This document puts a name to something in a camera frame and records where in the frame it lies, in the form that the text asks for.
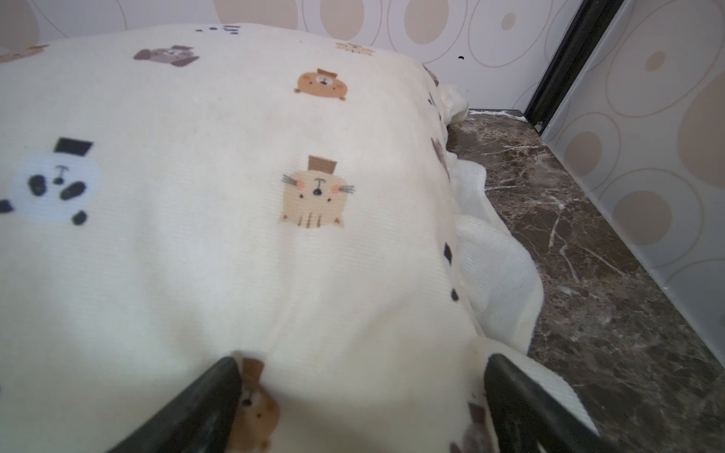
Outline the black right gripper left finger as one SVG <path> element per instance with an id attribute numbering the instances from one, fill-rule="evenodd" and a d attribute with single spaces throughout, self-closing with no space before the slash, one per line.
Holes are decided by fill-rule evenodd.
<path id="1" fill-rule="evenodd" d="M 236 360 L 219 360 L 111 453 L 224 452 L 241 396 Z"/>

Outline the cream animal print pillow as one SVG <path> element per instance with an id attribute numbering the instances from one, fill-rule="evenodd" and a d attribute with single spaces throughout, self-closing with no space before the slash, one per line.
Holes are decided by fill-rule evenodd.
<path id="1" fill-rule="evenodd" d="M 447 151 L 466 100 L 303 32 L 156 26 L 1 59 L 1 448 L 106 452 L 232 357 L 226 452 L 486 452 L 529 252 Z"/>

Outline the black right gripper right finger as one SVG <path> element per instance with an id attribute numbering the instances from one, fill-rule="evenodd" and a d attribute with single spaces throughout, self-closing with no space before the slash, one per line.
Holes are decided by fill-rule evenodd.
<path id="1" fill-rule="evenodd" d="M 504 355 L 490 356 L 483 383 L 501 452 L 617 451 Z"/>

